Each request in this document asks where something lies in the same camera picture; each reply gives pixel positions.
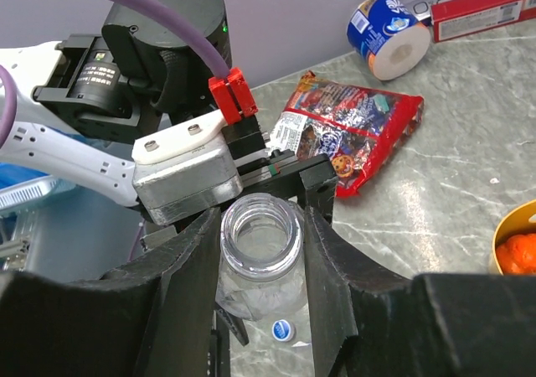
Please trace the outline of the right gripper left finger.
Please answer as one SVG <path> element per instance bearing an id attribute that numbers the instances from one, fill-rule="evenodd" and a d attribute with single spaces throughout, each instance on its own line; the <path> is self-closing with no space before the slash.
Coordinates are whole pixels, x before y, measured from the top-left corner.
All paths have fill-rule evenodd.
<path id="1" fill-rule="evenodd" d="M 1 275 L 4 376 L 204 376 L 221 215 L 97 280 Z"/>

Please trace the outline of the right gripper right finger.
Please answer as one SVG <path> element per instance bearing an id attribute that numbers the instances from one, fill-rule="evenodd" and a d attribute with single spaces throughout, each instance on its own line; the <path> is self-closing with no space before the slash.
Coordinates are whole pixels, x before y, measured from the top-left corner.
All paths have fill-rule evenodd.
<path id="1" fill-rule="evenodd" d="M 381 266 L 305 212 L 305 260 L 318 376 L 532 376 L 531 276 Z"/>

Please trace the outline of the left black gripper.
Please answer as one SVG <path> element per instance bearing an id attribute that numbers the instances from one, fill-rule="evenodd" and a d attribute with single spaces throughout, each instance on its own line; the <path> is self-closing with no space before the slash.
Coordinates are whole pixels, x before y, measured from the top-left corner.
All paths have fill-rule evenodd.
<path id="1" fill-rule="evenodd" d="M 280 199 L 296 197 L 302 208 L 316 209 L 332 223 L 337 176 L 327 155 L 300 161 L 291 150 L 265 153 L 266 143 L 257 119 L 246 117 L 222 129 L 223 137 L 243 185 L 240 194 L 271 194 Z"/>

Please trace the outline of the blue bottle cap front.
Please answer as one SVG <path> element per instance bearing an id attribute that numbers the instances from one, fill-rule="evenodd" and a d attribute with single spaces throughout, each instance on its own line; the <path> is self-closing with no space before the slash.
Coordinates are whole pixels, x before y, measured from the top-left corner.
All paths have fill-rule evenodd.
<path id="1" fill-rule="evenodd" d="M 286 319 L 278 319 L 271 326 L 272 337 L 281 343 L 288 343 L 293 340 L 296 329 L 292 322 Z"/>

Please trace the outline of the clear plastic bottle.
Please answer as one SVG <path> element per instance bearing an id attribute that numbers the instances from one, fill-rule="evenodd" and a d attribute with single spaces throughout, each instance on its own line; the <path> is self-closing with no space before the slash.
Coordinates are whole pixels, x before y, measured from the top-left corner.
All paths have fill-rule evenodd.
<path id="1" fill-rule="evenodd" d="M 305 225 L 295 202 L 248 194 L 221 220 L 216 304 L 228 335 L 233 376 L 312 376 L 304 264 Z M 295 326 L 292 341 L 272 337 L 275 320 Z"/>

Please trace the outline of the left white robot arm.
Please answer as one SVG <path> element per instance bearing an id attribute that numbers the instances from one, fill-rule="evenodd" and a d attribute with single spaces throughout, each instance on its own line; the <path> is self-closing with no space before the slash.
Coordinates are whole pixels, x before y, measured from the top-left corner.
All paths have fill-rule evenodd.
<path id="1" fill-rule="evenodd" d="M 1 159 L 182 228 L 253 193 L 332 220 L 324 155 L 268 154 L 223 0 L 110 0 L 98 35 L 1 53 Z"/>

